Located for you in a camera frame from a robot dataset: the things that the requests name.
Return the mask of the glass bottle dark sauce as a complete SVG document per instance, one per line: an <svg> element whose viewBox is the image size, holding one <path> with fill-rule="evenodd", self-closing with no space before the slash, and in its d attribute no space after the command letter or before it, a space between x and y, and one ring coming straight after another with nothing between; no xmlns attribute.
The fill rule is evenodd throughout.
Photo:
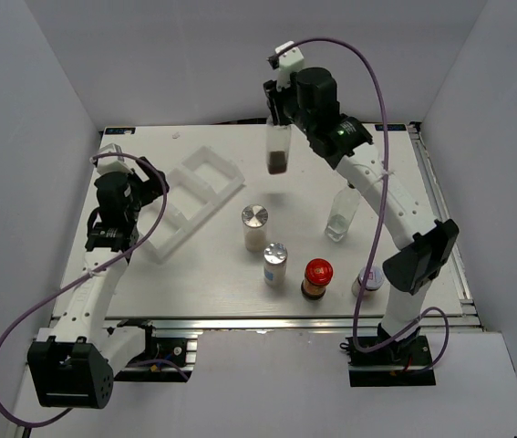
<svg viewBox="0 0 517 438"><path fill-rule="evenodd" d="M291 134L290 126L275 125L271 117L266 120L266 166L272 175L287 170Z"/></svg>

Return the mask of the glass bottle clear liquid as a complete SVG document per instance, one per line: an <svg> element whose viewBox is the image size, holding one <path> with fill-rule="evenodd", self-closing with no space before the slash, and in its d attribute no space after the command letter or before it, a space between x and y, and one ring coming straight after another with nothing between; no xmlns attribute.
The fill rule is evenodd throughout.
<svg viewBox="0 0 517 438"><path fill-rule="evenodd" d="M351 184L336 194L325 228L326 236L333 242L338 243L346 236L357 212L360 199L361 193Z"/></svg>

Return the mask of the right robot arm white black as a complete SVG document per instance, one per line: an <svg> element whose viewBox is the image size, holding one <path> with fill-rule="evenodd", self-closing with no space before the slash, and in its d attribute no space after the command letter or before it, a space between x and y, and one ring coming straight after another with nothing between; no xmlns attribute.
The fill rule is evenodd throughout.
<svg viewBox="0 0 517 438"><path fill-rule="evenodd" d="M379 356L397 364L411 352L421 308L432 281L447 263L459 235L457 224L439 220L387 169L388 153L356 118L343 113L337 84L325 68L280 68L264 83L277 125L294 125L312 151L359 190L387 230L397 252L382 269L390 284L384 317L377 327Z"/></svg>

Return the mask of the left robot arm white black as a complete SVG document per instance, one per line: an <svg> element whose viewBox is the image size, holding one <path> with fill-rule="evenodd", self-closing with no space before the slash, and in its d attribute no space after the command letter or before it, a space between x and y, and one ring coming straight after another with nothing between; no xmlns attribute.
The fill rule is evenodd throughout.
<svg viewBox="0 0 517 438"><path fill-rule="evenodd" d="M27 352L43 407L102 409L116 375L132 359L148 364L159 353L159 342L142 326L104 326L132 253L146 238L138 228L141 209L169 192L164 173L146 158L137 158L136 169L123 159L118 152L96 159L98 205L87 222L82 276L47 338L34 341Z"/></svg>

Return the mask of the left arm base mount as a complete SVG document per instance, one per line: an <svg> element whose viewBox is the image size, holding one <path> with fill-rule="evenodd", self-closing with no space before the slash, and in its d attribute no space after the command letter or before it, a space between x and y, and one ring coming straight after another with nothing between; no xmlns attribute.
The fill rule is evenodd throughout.
<svg viewBox="0 0 517 438"><path fill-rule="evenodd" d="M136 329L144 339L115 382L186 382L190 378L196 349L193 337L158 331L147 319L124 319L107 332L112 336L121 329Z"/></svg>

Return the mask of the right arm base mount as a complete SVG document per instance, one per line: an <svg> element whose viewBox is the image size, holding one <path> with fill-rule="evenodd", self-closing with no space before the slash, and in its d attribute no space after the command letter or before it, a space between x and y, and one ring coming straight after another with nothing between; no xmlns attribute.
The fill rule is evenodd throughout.
<svg viewBox="0 0 517 438"><path fill-rule="evenodd" d="M423 370L432 362L426 336L419 336L395 359L388 349L363 353L346 338L339 348L348 356L349 383L352 388L428 387L436 385L433 370Z"/></svg>

